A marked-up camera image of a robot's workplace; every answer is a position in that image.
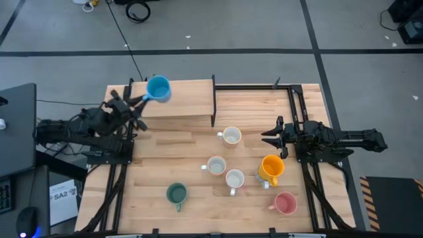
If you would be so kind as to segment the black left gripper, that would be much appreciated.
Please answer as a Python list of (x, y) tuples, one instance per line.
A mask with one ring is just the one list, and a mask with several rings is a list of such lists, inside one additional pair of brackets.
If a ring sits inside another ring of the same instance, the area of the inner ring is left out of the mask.
[(117, 129), (127, 122), (131, 122), (137, 130), (147, 130), (147, 125), (140, 119), (145, 106), (149, 102), (147, 95), (124, 100), (114, 89), (111, 90), (110, 95), (112, 98), (105, 103), (105, 107), (112, 109), (110, 113), (111, 127)]

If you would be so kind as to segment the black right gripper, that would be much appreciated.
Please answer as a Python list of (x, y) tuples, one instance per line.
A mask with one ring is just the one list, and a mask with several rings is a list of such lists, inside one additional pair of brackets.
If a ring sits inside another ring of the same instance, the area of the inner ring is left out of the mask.
[(287, 143), (296, 143), (299, 137), (297, 130), (293, 123), (285, 124), (284, 118), (278, 116), (276, 120), (276, 127), (267, 132), (262, 132), (262, 136), (276, 136), (276, 138), (262, 138), (263, 142), (266, 142), (277, 149), (280, 149), (281, 159), (286, 159), (289, 155)]

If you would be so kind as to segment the plain blue mug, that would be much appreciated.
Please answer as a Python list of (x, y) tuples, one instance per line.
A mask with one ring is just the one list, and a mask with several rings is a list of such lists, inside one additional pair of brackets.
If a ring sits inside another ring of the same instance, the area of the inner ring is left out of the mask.
[(144, 101), (154, 100), (159, 103), (165, 103), (171, 99), (171, 85), (166, 77), (155, 75), (150, 78), (146, 86)]

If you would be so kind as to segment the plain yellow mug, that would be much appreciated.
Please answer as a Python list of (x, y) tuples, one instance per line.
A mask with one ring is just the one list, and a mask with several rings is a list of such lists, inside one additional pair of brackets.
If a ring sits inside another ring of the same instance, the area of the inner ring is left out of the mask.
[(258, 176), (270, 186), (278, 186), (278, 177), (284, 173), (285, 165), (277, 155), (267, 155), (258, 167)]

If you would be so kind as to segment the yellow patterned white mug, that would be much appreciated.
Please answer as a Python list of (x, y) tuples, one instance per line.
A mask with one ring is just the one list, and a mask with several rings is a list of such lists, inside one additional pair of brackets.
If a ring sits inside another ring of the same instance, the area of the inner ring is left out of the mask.
[(230, 126), (222, 132), (217, 133), (217, 137), (222, 141), (223, 145), (229, 148), (237, 147), (242, 139), (240, 129)]

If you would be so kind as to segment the blue patterned white mug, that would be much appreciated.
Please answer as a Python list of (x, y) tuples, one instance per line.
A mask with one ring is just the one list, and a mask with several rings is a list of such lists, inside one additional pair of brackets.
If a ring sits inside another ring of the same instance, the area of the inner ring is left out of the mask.
[(261, 187), (263, 187), (263, 189), (267, 190), (267, 189), (270, 188), (269, 182), (267, 180), (264, 180), (263, 178), (261, 178), (258, 173), (255, 174), (255, 178), (260, 183)]

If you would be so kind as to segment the red patterned white mug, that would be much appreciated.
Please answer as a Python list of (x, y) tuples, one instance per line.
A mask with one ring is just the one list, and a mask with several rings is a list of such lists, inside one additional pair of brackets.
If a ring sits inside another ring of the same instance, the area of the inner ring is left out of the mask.
[(225, 176), (225, 181), (230, 187), (229, 194), (234, 196), (236, 190), (244, 185), (245, 175), (240, 169), (230, 169)]

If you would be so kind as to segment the grey patterned white mug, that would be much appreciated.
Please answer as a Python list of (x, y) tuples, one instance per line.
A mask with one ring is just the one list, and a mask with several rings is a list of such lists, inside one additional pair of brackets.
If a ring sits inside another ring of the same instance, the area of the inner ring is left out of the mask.
[(205, 165), (201, 166), (201, 170), (208, 171), (213, 175), (222, 175), (226, 171), (226, 161), (220, 156), (213, 156), (208, 159)]

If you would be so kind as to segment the plain pink mug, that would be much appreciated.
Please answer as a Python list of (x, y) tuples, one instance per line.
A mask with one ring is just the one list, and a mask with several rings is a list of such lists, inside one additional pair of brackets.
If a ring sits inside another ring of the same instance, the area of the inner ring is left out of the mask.
[(281, 192), (275, 197), (272, 204), (268, 206), (268, 209), (277, 210), (283, 215), (290, 215), (297, 210), (297, 200), (293, 194)]

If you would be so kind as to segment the plain green mug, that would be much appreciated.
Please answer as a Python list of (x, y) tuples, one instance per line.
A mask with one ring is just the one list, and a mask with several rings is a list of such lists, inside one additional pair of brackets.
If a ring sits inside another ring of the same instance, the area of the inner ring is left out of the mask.
[(182, 204), (185, 202), (187, 195), (186, 187), (180, 182), (171, 184), (166, 192), (167, 200), (176, 206), (177, 212), (182, 211)]

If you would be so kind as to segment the grey side desk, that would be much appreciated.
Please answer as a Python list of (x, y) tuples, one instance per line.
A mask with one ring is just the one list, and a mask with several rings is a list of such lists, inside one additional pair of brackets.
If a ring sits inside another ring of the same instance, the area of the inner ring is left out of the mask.
[(35, 165), (36, 85), (27, 83), (0, 91), (0, 177)]

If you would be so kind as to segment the white printed paper sheet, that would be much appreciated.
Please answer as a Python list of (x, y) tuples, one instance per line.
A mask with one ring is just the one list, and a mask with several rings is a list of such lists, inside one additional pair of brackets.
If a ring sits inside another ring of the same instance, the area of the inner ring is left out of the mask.
[(74, 180), (67, 180), (51, 186), (50, 225), (57, 225), (77, 215), (77, 187)]

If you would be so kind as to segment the black hazard-striped floor mat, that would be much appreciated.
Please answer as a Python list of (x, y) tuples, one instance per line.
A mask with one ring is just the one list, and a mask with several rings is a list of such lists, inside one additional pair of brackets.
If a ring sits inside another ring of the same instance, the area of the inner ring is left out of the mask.
[(371, 231), (423, 237), (423, 182), (415, 178), (361, 177)]

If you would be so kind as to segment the dark grey desk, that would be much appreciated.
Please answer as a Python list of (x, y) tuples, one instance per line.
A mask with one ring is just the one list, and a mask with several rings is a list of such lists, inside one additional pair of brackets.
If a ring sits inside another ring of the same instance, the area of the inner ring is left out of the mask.
[(50, 234), (50, 176), (46, 166), (12, 175), (13, 209), (0, 214), (0, 238), (19, 238), (16, 230), (18, 214), (26, 207), (37, 209), (37, 230), (32, 238)]

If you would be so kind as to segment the black keyboard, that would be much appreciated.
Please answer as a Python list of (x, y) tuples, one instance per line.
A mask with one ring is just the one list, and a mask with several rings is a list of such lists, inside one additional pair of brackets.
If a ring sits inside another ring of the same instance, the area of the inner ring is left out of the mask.
[(0, 214), (13, 209), (13, 190), (9, 178), (0, 180)]

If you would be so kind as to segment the black computer mouse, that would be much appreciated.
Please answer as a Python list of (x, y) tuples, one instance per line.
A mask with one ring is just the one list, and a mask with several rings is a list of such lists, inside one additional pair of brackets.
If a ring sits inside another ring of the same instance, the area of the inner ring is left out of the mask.
[(37, 230), (37, 209), (29, 206), (21, 210), (16, 221), (16, 230), (19, 238), (32, 238)]

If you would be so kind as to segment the black equipment case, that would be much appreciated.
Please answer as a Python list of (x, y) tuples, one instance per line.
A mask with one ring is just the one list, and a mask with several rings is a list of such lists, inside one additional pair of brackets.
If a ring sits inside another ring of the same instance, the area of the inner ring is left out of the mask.
[(408, 20), (398, 31), (405, 44), (423, 44), (423, 20)]
[(423, 5), (423, 0), (394, 0), (387, 9), (393, 22), (404, 22)]

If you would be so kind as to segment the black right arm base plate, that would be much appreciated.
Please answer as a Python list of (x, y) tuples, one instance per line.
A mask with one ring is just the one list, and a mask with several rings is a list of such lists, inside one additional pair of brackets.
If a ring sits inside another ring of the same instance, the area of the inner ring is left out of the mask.
[(295, 144), (297, 158), (305, 162), (339, 162), (350, 154), (350, 150), (335, 147), (331, 142), (318, 138), (300, 140)]

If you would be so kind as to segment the wooden shelf with black frame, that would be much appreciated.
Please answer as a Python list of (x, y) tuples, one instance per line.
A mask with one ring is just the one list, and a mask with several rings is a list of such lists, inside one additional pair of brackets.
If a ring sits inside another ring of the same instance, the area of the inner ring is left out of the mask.
[[(134, 82), (124, 87), (124, 98), (132, 99), (146, 94), (147, 81)], [(209, 116), (215, 124), (215, 79), (170, 81), (171, 99), (165, 103), (149, 100), (142, 112), (144, 118), (181, 116)]]

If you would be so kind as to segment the black aluminium table frame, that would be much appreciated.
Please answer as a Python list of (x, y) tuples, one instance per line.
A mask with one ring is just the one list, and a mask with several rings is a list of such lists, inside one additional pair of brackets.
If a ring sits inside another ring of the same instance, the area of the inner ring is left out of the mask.
[[(279, 234), (312, 231), (302, 168), (294, 148), (289, 149), (278, 186), (265, 190), (255, 178), (261, 160), (277, 154), (262, 141), (261, 133), (272, 129), (278, 116), (291, 122), (291, 102), (297, 102), (298, 97), (291, 89), (269, 85), (218, 85), (215, 97), (214, 125), (208, 116), (146, 119), (148, 129), (139, 131), (135, 139), (124, 192), (109, 208), (107, 229), (113, 228), (114, 218), (119, 217), (119, 233), (144, 236), (153, 230), (160, 237), (180, 233), (195, 238), (267, 235), (270, 228)], [(233, 148), (224, 146), (217, 137), (230, 126), (242, 133), (240, 143)], [(213, 156), (226, 161), (222, 175), (201, 170)], [(240, 169), (245, 175), (244, 185), (234, 196), (225, 181), (230, 169)], [(188, 193), (181, 212), (166, 196), (167, 188), (176, 182)], [(297, 210), (293, 214), (268, 209), (281, 192), (295, 196)]]

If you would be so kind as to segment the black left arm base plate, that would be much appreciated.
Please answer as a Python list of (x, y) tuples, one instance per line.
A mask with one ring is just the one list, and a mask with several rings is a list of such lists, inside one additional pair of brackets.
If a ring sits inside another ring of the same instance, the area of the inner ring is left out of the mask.
[(108, 152), (105, 149), (91, 147), (89, 151), (82, 152), (87, 157), (90, 165), (128, 165), (132, 163), (134, 140), (126, 140), (120, 152)]

